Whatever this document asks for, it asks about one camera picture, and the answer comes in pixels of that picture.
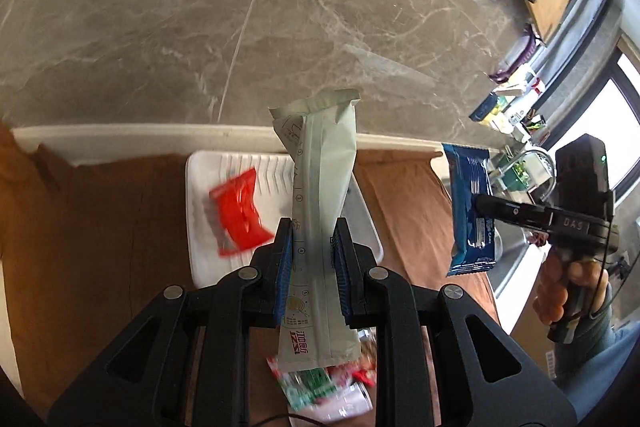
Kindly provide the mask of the person right hand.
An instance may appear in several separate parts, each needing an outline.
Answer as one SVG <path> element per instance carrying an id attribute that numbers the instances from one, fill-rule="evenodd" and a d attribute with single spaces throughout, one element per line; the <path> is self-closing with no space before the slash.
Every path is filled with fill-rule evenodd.
<path id="1" fill-rule="evenodd" d="M 533 302 L 534 310 L 542 324 L 550 326 L 562 319 L 563 306 L 568 299 L 569 283 L 587 289 L 592 300 L 591 313 L 598 313 L 602 308 L 608 292 L 608 271 L 594 260 L 564 265 L 555 249 L 551 248 L 541 265 Z"/>

